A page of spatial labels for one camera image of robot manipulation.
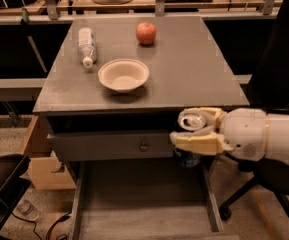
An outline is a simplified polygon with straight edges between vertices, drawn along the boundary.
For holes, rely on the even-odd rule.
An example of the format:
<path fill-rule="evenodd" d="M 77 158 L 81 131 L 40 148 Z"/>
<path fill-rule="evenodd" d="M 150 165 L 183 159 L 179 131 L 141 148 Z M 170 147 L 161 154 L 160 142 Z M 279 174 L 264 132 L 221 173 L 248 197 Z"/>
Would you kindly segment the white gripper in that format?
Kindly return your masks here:
<path fill-rule="evenodd" d="M 199 113 L 208 126 L 220 127 L 220 133 L 196 135 L 172 132 L 171 143 L 180 150 L 212 156 L 228 151 L 239 160 L 259 161 L 265 154 L 266 113 L 260 109 L 239 108 L 226 112 L 217 107 L 194 107 L 184 112 Z"/>

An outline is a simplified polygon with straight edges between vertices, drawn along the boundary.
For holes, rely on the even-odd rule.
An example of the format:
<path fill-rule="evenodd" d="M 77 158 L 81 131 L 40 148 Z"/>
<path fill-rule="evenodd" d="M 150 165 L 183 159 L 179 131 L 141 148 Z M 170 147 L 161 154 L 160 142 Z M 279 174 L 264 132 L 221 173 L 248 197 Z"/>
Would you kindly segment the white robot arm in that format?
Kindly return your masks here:
<path fill-rule="evenodd" d="M 170 134 L 175 148 L 204 156 L 227 152 L 240 160 L 262 158 L 289 166 L 289 115 L 261 109 L 189 108 L 180 112 L 178 131 Z"/>

